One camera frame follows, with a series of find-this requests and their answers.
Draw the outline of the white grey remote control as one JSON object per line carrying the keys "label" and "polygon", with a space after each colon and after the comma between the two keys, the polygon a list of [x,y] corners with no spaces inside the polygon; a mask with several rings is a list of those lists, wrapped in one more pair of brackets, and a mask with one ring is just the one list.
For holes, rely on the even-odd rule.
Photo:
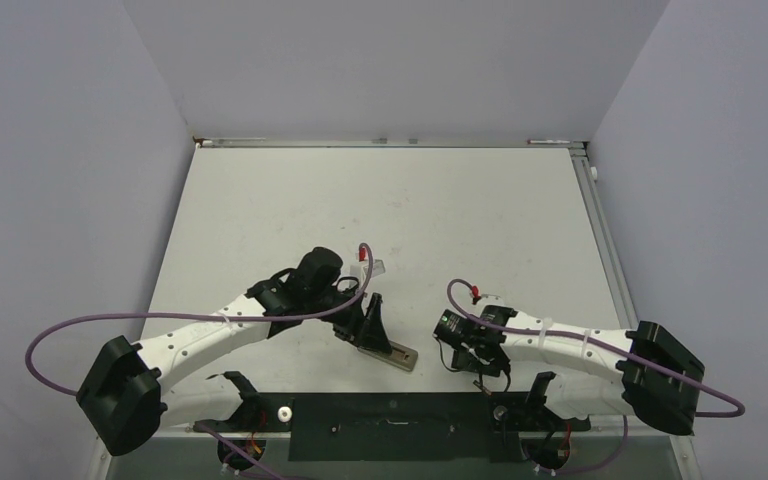
{"label": "white grey remote control", "polygon": [[367,348],[358,347],[357,350],[367,356],[375,358],[383,363],[396,367],[405,372],[412,372],[415,369],[419,354],[416,350],[406,347],[397,342],[390,341],[390,352],[381,352]]}

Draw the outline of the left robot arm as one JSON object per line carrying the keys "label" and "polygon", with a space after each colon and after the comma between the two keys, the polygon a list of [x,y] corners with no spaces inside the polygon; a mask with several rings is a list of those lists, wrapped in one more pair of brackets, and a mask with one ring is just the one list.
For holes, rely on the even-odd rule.
{"label": "left robot arm", "polygon": [[203,321],[163,335],[129,342],[119,336],[99,351],[77,403],[112,456],[130,453],[158,430],[201,420],[224,421],[234,430],[256,421],[257,392],[237,371],[185,379],[210,363],[265,341],[306,319],[331,324],[337,338],[358,348],[389,353],[381,323],[382,298],[362,301],[369,281],[386,268],[360,248],[351,266],[353,286],[339,289],[343,261],[316,247],[294,268],[258,281]]}

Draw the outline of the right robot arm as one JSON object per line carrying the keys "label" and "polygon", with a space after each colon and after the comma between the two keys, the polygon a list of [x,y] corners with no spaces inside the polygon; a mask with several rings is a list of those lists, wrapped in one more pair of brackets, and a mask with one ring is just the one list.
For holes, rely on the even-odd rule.
{"label": "right robot arm", "polygon": [[434,337],[453,350],[455,370],[510,375],[516,363],[547,366],[547,386],[536,385],[525,414],[539,428],[592,415],[635,416],[671,435],[692,434],[703,363],[666,328],[642,321],[634,329],[582,328],[485,303],[473,321],[445,311]]}

